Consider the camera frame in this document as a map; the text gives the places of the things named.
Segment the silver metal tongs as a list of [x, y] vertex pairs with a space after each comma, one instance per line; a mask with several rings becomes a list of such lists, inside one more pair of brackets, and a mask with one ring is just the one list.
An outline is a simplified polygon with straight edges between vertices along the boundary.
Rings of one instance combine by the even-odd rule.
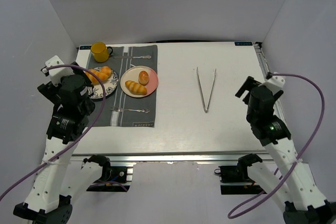
[[213, 70], [212, 79], [210, 79], [210, 77], [207, 77], [205, 80], [203, 80], [199, 67], [196, 68], [196, 80], [204, 113], [209, 112], [216, 79], [217, 69]]

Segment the striped crescent bread roll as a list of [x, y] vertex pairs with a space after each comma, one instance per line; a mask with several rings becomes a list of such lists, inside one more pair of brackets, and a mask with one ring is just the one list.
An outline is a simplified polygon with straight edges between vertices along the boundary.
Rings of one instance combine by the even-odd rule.
[[142, 84], [139, 84], [135, 81], [128, 80], [125, 82], [126, 88], [135, 95], [146, 95], [147, 89]]

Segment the round sesame bun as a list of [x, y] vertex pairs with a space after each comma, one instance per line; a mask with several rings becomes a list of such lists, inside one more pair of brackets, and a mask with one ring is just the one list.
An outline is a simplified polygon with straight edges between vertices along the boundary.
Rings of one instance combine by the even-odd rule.
[[138, 77], [139, 84], [145, 86], [148, 84], [149, 79], [150, 79], [149, 74], [146, 71], [143, 70], [139, 73], [139, 77]]

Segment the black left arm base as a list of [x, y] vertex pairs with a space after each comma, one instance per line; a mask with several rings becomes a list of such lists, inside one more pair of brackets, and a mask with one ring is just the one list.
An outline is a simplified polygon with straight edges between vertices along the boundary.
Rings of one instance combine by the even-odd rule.
[[127, 185], [126, 166], [112, 166], [108, 157], [102, 155], [92, 155], [90, 158], [84, 158], [82, 167], [88, 163], [97, 163], [102, 166], [102, 175], [90, 185], [87, 191], [90, 192], [127, 192], [130, 185]]

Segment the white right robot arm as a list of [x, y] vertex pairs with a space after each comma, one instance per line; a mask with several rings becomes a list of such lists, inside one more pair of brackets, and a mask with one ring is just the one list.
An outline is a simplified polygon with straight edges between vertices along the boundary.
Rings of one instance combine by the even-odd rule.
[[247, 105], [246, 120], [253, 135], [273, 158], [282, 179], [256, 154], [241, 157], [238, 170], [266, 192], [266, 197], [256, 205], [271, 198], [282, 211], [285, 223], [333, 223], [335, 203], [329, 202], [317, 188], [286, 124], [274, 114], [274, 105], [283, 94], [284, 77], [284, 74], [269, 73], [263, 83], [247, 77], [235, 94], [240, 98], [248, 92], [243, 99]]

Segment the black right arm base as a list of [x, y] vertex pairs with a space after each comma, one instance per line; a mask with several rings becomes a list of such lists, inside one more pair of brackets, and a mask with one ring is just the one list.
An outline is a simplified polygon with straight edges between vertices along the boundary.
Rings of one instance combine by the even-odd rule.
[[262, 163], [257, 154], [248, 154], [238, 159], [236, 165], [223, 165], [214, 170], [220, 177], [222, 195], [266, 194], [262, 188], [248, 177], [247, 168], [254, 163]]

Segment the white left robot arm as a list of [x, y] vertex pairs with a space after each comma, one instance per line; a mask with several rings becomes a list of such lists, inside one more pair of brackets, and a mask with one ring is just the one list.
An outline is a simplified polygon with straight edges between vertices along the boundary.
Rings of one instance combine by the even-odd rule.
[[110, 160], [93, 155], [74, 180], [63, 184], [67, 167], [78, 139], [90, 127], [89, 116], [95, 110], [88, 88], [91, 82], [83, 69], [73, 62], [68, 67], [54, 56], [47, 60], [43, 73], [50, 78], [38, 91], [54, 105], [47, 129], [42, 168], [35, 171], [33, 187], [24, 202], [14, 207], [13, 214], [33, 223], [67, 223], [74, 202], [91, 184], [107, 179]]

